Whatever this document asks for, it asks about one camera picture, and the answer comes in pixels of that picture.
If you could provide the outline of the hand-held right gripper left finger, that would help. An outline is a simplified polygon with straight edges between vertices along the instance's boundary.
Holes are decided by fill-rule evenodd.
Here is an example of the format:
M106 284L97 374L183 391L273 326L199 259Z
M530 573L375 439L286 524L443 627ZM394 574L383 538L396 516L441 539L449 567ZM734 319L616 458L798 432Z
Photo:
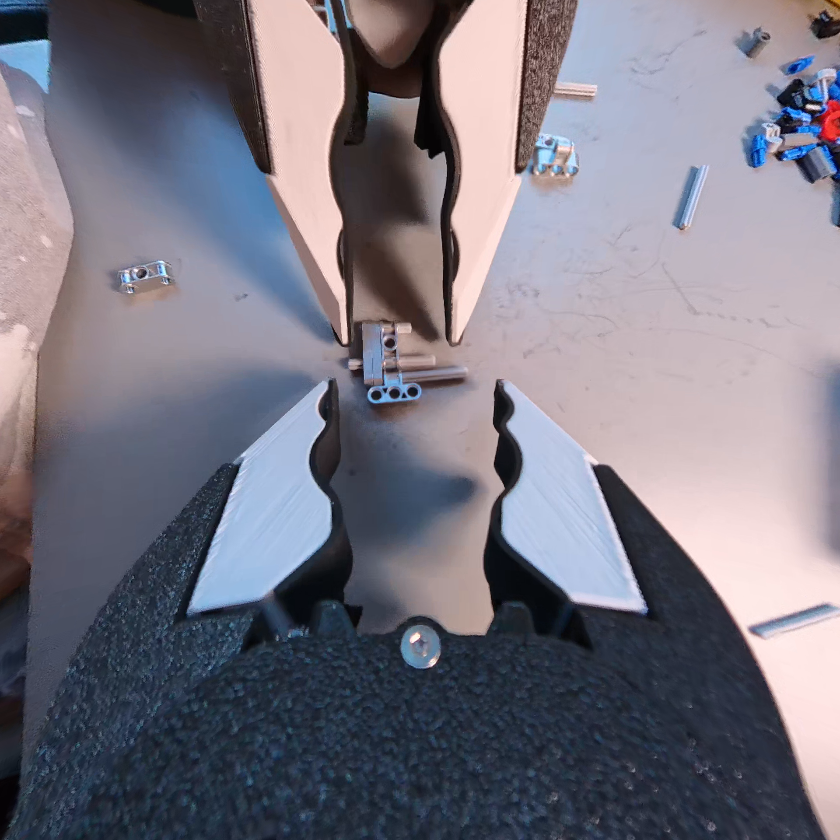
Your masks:
M234 462L188 615L274 601L293 624L343 602L353 555L331 481L341 457L334 379L318 383Z

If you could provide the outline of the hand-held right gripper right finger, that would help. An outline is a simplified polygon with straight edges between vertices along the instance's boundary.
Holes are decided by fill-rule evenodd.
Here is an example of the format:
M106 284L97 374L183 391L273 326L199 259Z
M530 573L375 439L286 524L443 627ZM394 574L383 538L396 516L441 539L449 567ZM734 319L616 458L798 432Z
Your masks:
M534 624L567 623L580 606L647 615L598 462L510 381L493 396L502 483L484 552L493 609L519 602Z

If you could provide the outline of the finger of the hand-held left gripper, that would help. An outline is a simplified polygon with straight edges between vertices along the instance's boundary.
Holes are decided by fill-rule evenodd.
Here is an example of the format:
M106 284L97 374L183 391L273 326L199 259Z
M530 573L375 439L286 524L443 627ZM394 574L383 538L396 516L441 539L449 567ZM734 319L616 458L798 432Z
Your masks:
M344 3L325 4L327 22L310 2L248 2L248 24L266 180L334 337L348 346L353 268L333 165L351 130L358 83Z
M520 186L518 131L528 3L438 9L423 94L447 165L440 212L446 340L461 343Z

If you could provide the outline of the grey brick beam assembly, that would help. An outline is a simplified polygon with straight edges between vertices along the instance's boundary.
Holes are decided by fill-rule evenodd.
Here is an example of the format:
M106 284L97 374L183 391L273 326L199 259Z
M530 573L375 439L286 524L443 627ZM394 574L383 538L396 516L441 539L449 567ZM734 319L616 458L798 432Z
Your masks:
M423 395L423 384L462 382L469 375L464 365L441 365L430 353L405 353L400 339L413 332L410 322L360 323L360 353L349 358L347 368L361 378L366 397L374 406L414 403Z

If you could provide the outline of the grey desk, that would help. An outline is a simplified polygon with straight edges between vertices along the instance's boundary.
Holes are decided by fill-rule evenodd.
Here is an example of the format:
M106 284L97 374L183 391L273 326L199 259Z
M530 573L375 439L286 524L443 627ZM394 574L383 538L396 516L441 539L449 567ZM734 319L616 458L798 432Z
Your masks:
M742 142L820 3L581 2L544 128L570 181L523 178L465 338L449 348L445 161L415 101L371 99L344 151L355 314L407 320L469 380L382 416L328 321L196 22L55 2L47 123L75 241L40 358L26 739L99 606L223 462L320 380L341 399L335 488L362 627L487 627L495 381L612 466L745 628L838 604L838 228L830 183ZM755 58L741 38L762 27ZM674 217L710 170L692 225ZM134 295L118 271L164 260Z

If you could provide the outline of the grey double-loop brick connector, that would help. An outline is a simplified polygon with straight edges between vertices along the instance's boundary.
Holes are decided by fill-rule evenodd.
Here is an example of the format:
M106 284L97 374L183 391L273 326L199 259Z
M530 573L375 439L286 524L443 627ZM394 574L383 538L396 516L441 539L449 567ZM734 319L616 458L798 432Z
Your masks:
M532 175L570 179L579 170L579 156L572 140L548 133L538 136L529 166Z

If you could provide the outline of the small silver brick connector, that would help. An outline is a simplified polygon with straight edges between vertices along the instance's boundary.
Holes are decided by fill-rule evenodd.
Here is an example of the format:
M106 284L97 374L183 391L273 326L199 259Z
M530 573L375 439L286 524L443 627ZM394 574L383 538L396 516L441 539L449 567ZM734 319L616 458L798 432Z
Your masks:
M161 259L120 269L117 275L117 289L126 295L168 287L174 282L172 266Z

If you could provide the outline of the thin grey axle rod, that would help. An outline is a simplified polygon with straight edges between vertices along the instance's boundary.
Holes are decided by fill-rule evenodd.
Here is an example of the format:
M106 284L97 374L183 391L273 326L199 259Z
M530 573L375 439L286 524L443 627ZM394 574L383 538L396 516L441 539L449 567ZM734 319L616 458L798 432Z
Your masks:
M693 223L709 170L708 164L692 166L689 170L674 217L674 226L679 231L687 230Z
M749 632L756 637L767 640L823 623L836 617L839 617L839 606L825 602L753 624L749 627Z

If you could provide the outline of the pile of blue brick pieces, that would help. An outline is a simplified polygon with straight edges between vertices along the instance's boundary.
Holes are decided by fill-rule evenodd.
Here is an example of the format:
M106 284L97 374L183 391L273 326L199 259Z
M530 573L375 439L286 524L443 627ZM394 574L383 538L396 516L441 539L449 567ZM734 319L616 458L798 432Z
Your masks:
M811 184L838 184L838 66L815 69L815 59L803 56L782 67L787 82L774 94L777 109L752 127L746 159L754 170L775 159L793 163Z

